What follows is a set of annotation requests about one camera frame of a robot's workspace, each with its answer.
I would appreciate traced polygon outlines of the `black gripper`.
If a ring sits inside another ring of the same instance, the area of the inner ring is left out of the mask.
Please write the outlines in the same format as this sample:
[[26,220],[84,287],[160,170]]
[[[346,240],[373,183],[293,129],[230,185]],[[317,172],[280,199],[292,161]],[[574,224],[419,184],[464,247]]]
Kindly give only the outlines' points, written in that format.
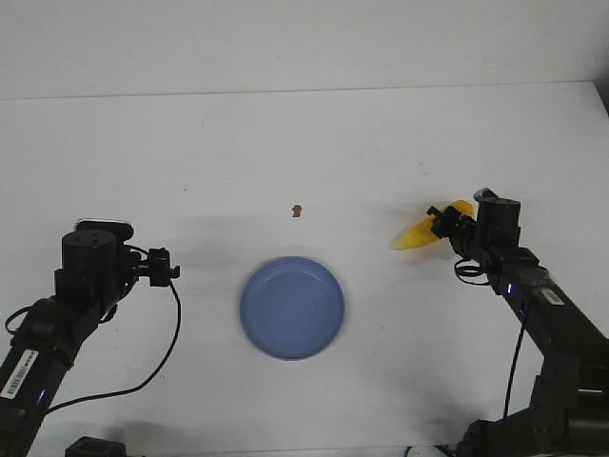
[[454,248],[467,244],[475,234],[475,219],[455,207],[431,206],[426,214],[435,217],[429,228],[430,235],[435,238],[447,238]]
[[149,249],[137,266],[137,277],[147,278],[151,287],[169,287],[180,276],[181,268],[171,264],[166,248]]

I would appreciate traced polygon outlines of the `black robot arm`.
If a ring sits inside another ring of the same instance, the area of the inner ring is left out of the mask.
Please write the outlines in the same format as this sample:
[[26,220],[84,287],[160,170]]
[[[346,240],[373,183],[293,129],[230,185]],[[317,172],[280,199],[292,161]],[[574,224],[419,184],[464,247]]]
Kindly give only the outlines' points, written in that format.
[[520,246],[521,205],[490,190],[476,217],[430,208],[432,232],[478,264],[543,356],[529,407],[472,423],[458,456],[605,455],[608,452],[608,339]]
[[[458,436],[444,389],[445,328],[437,281],[385,241],[345,228],[250,224],[242,217],[136,226],[142,248],[165,246],[181,267],[173,335],[171,299],[110,250],[36,290],[45,268],[63,268],[59,238],[14,233],[16,271],[3,294],[33,305],[24,331],[65,369],[38,449],[80,427],[115,427],[152,451],[255,451],[435,445]],[[241,298],[258,269],[283,257],[324,266],[344,314],[311,354],[261,350],[244,330]]]

